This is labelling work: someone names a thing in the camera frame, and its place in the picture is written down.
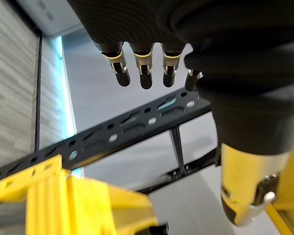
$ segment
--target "yellow plastic part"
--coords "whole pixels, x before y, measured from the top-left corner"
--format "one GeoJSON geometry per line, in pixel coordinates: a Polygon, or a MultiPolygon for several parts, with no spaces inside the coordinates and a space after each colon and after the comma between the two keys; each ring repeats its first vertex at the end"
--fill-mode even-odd
{"type": "Polygon", "coordinates": [[[0,181],[0,202],[25,198],[27,235],[134,235],[158,225],[146,195],[77,179],[60,155],[0,181]]]}
{"type": "MultiPolygon", "coordinates": [[[[270,210],[276,210],[276,213],[288,225],[291,234],[294,235],[294,152],[290,155],[288,164],[281,175],[277,197],[270,210]]],[[[267,213],[279,228],[278,220],[271,216],[273,212],[267,210],[267,213]]],[[[290,234],[288,230],[280,230],[280,233],[282,235],[290,234]]]]}

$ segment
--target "perforated metal bar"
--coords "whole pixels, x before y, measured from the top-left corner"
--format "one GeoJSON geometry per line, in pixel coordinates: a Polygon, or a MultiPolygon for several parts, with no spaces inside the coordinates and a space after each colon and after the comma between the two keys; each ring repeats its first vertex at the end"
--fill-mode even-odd
{"type": "Polygon", "coordinates": [[[62,155],[63,167],[73,170],[210,110],[207,100],[183,88],[1,167],[0,180],[57,154],[62,155]]]}

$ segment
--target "black metal rail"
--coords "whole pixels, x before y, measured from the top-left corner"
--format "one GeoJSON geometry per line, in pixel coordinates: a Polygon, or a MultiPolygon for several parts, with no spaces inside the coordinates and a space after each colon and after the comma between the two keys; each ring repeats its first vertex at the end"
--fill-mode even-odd
{"type": "Polygon", "coordinates": [[[210,111],[209,102],[184,88],[0,168],[0,180],[57,154],[73,170],[168,131],[210,111]]]}

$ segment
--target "yellow bracket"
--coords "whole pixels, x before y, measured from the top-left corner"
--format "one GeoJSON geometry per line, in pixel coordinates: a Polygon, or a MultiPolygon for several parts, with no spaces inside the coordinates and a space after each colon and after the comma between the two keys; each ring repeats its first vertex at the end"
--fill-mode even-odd
{"type": "Polygon", "coordinates": [[[0,203],[24,200],[27,235],[134,235],[158,225],[146,195],[77,179],[61,155],[0,181],[0,203]]]}

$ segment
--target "yellow metal frame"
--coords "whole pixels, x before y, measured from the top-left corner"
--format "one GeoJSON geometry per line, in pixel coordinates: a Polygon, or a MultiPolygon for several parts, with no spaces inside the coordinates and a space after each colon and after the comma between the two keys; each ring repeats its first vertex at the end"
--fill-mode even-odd
{"type": "Polygon", "coordinates": [[[0,203],[26,200],[27,235],[134,235],[157,226],[149,198],[77,179],[61,155],[0,181],[0,203]]]}
{"type": "Polygon", "coordinates": [[[281,175],[277,198],[266,211],[282,235],[294,235],[294,152],[281,175]]]}

